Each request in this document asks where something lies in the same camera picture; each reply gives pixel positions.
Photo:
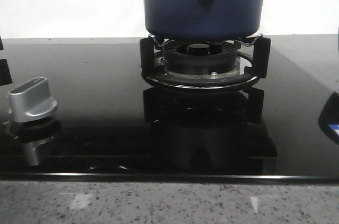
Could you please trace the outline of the blue cooking pot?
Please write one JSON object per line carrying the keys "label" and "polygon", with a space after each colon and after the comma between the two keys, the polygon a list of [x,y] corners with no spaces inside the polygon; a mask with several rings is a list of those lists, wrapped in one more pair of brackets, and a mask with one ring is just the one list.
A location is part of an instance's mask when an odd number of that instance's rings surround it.
{"label": "blue cooking pot", "polygon": [[149,33],[171,40],[248,37],[260,27],[263,0],[144,0]]}

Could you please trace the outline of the black left burner grate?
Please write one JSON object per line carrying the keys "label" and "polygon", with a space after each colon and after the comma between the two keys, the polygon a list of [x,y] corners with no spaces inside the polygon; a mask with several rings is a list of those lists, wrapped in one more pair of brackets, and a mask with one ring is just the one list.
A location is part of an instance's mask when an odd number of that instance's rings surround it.
{"label": "black left burner grate", "polygon": [[0,59],[0,85],[9,85],[13,83],[7,59]]}

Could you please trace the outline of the blue label sticker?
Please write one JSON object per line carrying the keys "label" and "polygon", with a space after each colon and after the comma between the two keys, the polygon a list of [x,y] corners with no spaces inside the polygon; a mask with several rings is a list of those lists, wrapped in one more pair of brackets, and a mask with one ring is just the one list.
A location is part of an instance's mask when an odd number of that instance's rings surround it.
{"label": "blue label sticker", "polygon": [[328,127],[339,136],[339,125],[338,124],[329,124]]}

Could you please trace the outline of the black glass cooktop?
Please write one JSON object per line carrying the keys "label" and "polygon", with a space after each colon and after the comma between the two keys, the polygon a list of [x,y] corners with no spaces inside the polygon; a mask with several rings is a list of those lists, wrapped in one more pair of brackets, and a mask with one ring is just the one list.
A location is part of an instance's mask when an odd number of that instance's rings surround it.
{"label": "black glass cooktop", "polygon": [[[137,39],[5,40],[1,179],[337,183],[335,35],[271,36],[268,74],[228,91],[157,89]],[[56,112],[11,120],[8,92],[48,79]]]}

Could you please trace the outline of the black pot support grate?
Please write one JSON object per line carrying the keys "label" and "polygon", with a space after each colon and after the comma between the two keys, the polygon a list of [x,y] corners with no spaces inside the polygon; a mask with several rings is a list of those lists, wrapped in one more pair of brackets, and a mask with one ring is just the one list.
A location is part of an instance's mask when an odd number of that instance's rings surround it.
{"label": "black pot support grate", "polygon": [[267,76],[271,39],[265,38],[261,34],[228,41],[237,47],[237,67],[220,75],[212,73],[209,78],[205,79],[177,80],[165,76],[162,57],[156,55],[156,52],[160,51],[169,41],[171,39],[164,40],[153,35],[140,39],[141,76],[145,82],[152,86],[167,89],[213,91],[254,85],[261,78]]}

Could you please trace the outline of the silver stove control knob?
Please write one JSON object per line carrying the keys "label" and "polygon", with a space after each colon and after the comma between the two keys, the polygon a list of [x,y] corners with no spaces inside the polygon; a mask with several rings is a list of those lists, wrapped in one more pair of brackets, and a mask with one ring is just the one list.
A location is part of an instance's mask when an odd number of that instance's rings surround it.
{"label": "silver stove control knob", "polygon": [[52,116],[58,103],[51,96],[48,79],[33,78],[8,92],[11,120],[32,122]]}

